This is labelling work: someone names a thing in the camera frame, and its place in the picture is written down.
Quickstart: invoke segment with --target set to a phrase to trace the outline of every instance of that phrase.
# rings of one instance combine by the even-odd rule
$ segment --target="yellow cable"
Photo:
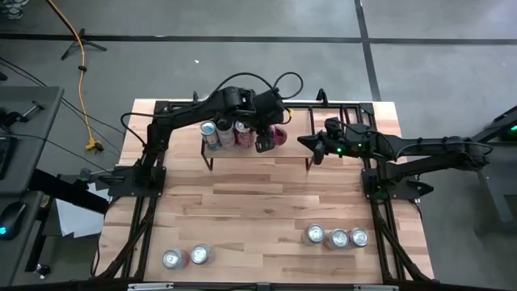
[[[84,67],[85,63],[86,63],[86,54],[84,52],[84,47],[82,46],[81,37],[79,37],[79,35],[76,33],[76,31],[75,31],[74,27],[72,26],[72,24],[70,23],[70,21],[63,15],[63,13],[61,13],[59,8],[57,8],[56,4],[54,4],[54,2],[52,0],[48,0],[48,3],[50,3],[50,5],[52,5],[52,7],[56,10],[56,12],[59,14],[59,16],[63,18],[63,20],[66,22],[66,24],[68,25],[68,27],[74,34],[75,38],[77,39],[77,42],[79,43],[79,47],[81,48],[81,59],[82,59],[81,66]],[[81,102],[82,113],[84,113],[84,121],[86,123],[86,129],[88,130],[89,141],[88,141],[88,145],[86,146],[86,149],[91,150],[95,147],[95,139],[94,139],[93,135],[91,134],[90,123],[88,122],[88,116],[86,115],[86,108],[84,106],[84,101],[82,100],[82,81],[83,81],[83,79],[84,79],[84,71],[81,70],[81,77],[79,77],[78,93],[79,93],[79,101]]]

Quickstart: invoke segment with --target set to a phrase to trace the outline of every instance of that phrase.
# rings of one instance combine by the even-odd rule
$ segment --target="can lid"
[[[191,260],[195,264],[202,264],[208,259],[208,250],[207,247],[203,245],[195,246],[191,251]]]
[[[336,247],[346,247],[348,244],[348,236],[345,230],[334,230],[332,232],[332,242]]]
[[[307,236],[311,241],[319,243],[325,237],[325,231],[323,230],[323,227],[319,225],[311,225],[307,229]]]
[[[352,232],[352,242],[357,246],[364,247],[368,244],[368,233],[363,229],[354,229]]]
[[[228,130],[232,128],[232,122],[226,119],[219,119],[216,123],[216,127],[219,130]]]
[[[203,123],[200,127],[202,134],[212,134],[216,131],[216,125],[211,121]]]
[[[235,129],[241,133],[247,133],[250,131],[250,128],[248,128],[242,122],[239,121],[235,121]]]
[[[175,268],[178,265],[180,254],[175,250],[168,250],[163,254],[163,265],[166,268]]]

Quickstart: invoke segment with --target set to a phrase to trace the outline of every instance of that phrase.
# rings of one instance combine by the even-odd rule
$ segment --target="gray concrete floor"
[[[60,0],[74,25],[100,34],[176,36],[358,37],[353,0]],[[363,0],[370,37],[515,38],[517,5],[512,0]],[[18,22],[0,20],[0,32],[67,33],[43,1],[32,0]],[[372,100],[361,44],[128,43],[104,42],[105,53],[89,48],[84,84],[92,116],[120,128],[119,116],[135,98],[185,98],[209,93],[226,76],[251,71],[273,80],[287,70],[306,83],[299,99],[324,87],[330,99]],[[75,53],[59,57],[67,41],[0,40],[0,56],[49,85],[63,86],[78,104]],[[384,101],[393,101],[404,137],[471,135],[515,105],[517,47],[373,45]],[[0,86],[31,85],[9,75]],[[248,78],[233,84],[259,91]],[[281,90],[294,91],[295,81]],[[122,137],[96,128],[119,148]],[[50,140],[102,167],[118,158],[84,153],[84,124],[61,108]],[[48,145],[40,168],[72,174],[90,167]],[[500,234],[477,238],[473,227],[492,215],[488,197],[473,173],[443,171],[422,177],[435,192],[422,199],[423,224],[437,279],[461,285],[517,289],[516,239]],[[54,266],[48,281],[88,277],[95,238],[49,242],[43,261]],[[20,275],[17,283],[36,282]]]

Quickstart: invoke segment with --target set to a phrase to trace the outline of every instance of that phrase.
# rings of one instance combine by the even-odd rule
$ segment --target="soda can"
[[[349,233],[349,239],[354,247],[366,247],[368,245],[368,233],[359,227],[355,227]]]
[[[201,126],[201,136],[209,150],[218,150],[221,145],[217,137],[216,125],[211,121],[204,122]]]
[[[301,234],[301,241],[307,246],[313,246],[315,244],[323,242],[325,238],[325,230],[322,226],[312,224],[307,226],[303,234]]]
[[[254,144],[253,133],[242,122],[235,121],[235,137],[237,144],[245,149],[250,148]]]
[[[335,229],[327,234],[323,245],[329,250],[338,250],[348,247],[348,233],[346,230]]]
[[[163,267],[169,270],[183,269],[188,265],[188,253],[177,248],[170,249],[163,254]]]
[[[212,262],[212,258],[212,248],[205,244],[196,245],[191,251],[191,261],[194,264],[208,264]]]
[[[273,132],[273,141],[275,142],[275,146],[283,145],[288,139],[288,133],[281,129],[278,126],[270,126],[271,131]]]
[[[216,122],[216,129],[222,147],[229,148],[235,145],[235,133],[233,132],[233,123],[231,121],[219,119]]]

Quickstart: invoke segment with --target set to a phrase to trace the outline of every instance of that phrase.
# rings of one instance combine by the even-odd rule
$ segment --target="wooden table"
[[[152,113],[155,101],[137,99],[133,111]],[[394,103],[374,103],[374,108],[378,129],[400,135]],[[326,118],[338,114],[338,109],[315,109],[316,130],[323,128]],[[129,127],[145,137],[149,122],[150,118],[132,116]],[[200,147],[198,124],[172,133],[165,161],[166,187],[154,219],[145,280],[381,282],[372,211],[359,180],[359,159],[327,156],[322,165],[306,171],[305,158],[227,158],[216,160],[211,172],[200,156]],[[141,150],[141,143],[128,134],[120,164],[132,165]],[[134,198],[122,198],[107,214],[98,272],[125,244],[134,203]],[[393,211],[401,245],[421,270],[433,277],[417,209],[407,201],[395,200]],[[369,245],[346,251],[307,247],[300,238],[311,223],[326,230],[362,227],[370,236]],[[197,243],[213,246],[216,258],[211,264],[191,264],[180,271],[162,266],[167,249],[190,251]],[[137,246],[133,266],[139,250]],[[390,247],[387,253],[394,275]]]

